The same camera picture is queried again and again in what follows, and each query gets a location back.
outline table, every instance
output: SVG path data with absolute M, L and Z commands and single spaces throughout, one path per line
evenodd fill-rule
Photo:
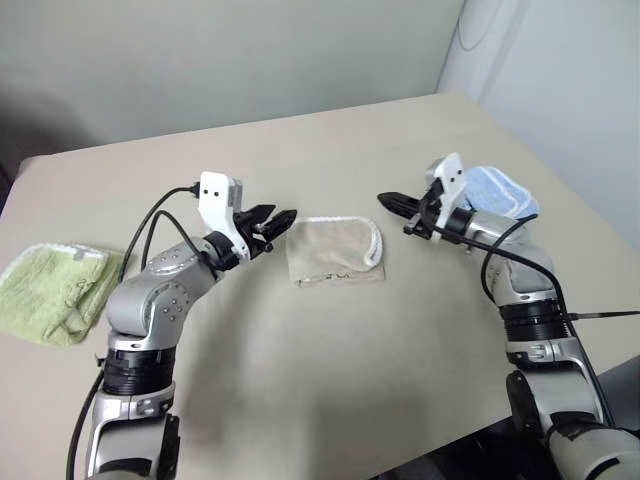
M 570 309 L 638 306 L 638 253 L 452 94 L 30 159 L 0 217 L 0 268 L 43 241 L 123 250 L 146 209 L 202 170 L 243 179 L 245 207 L 370 217 L 384 237 L 384 282 L 296 288 L 282 242 L 229 272 L 185 325 L 174 406 L 179 478 L 368 478 L 509 415 L 511 366 L 477 265 L 458 247 L 403 235 L 401 219 L 375 199 L 389 190 L 420 195 L 424 169 L 451 151 L 534 192 L 542 214 L 532 235 L 554 259 Z M 167 206 L 189 232 L 204 233 L 188 195 Z M 178 241 L 165 226 L 157 235 L 154 251 Z M 584 320 L 577 329 L 597 372 L 638 354 L 636 319 Z M 62 477 L 107 330 L 102 318 L 66 349 L 0 335 L 2 478 Z

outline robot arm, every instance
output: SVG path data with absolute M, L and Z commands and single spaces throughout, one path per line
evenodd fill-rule
M 218 173 L 201 176 L 198 210 L 211 233 L 150 260 L 107 302 L 112 330 L 104 382 L 96 393 L 87 477 L 175 477 L 178 417 L 169 414 L 176 346 L 191 306 L 224 271 L 272 249 L 296 217 L 274 205 L 241 211 L 242 184 Z
M 515 220 L 457 207 L 465 188 L 458 154 L 436 162 L 426 177 L 427 192 L 420 200 L 395 192 L 378 196 L 388 210 L 408 219 L 405 233 L 433 243 L 444 239 L 492 246 L 502 240 L 501 250 L 553 272 L 551 260 L 526 229 L 512 228 Z M 470 253 L 485 256 L 476 248 Z M 517 368 L 507 377 L 516 427 L 545 442 L 566 480 L 638 478 L 640 441 L 606 425 L 588 362 L 550 279 L 496 254 L 484 280 L 504 320 L 507 359 Z

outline towel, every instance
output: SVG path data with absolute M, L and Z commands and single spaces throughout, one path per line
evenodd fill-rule
M 287 232 L 287 262 L 298 286 L 384 280 L 382 235 L 364 217 L 309 217 Z
M 485 210 L 509 218 L 538 213 L 531 192 L 495 167 L 474 167 L 466 171 L 465 200 L 461 207 Z
M 44 345 L 80 342 L 117 283 L 122 256 L 40 244 L 0 276 L 0 330 Z

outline white wall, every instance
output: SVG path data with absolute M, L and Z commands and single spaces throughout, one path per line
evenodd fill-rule
M 468 0 L 467 47 L 488 33 L 454 40 L 439 90 L 476 98 L 640 249 L 638 3 Z
M 2 1 L 0 109 L 106 143 L 427 94 L 461 5 Z

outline white cloth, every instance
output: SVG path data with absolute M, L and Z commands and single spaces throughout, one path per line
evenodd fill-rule
M 298 286 L 384 280 L 382 235 L 364 217 L 309 217 L 287 232 L 287 262 Z

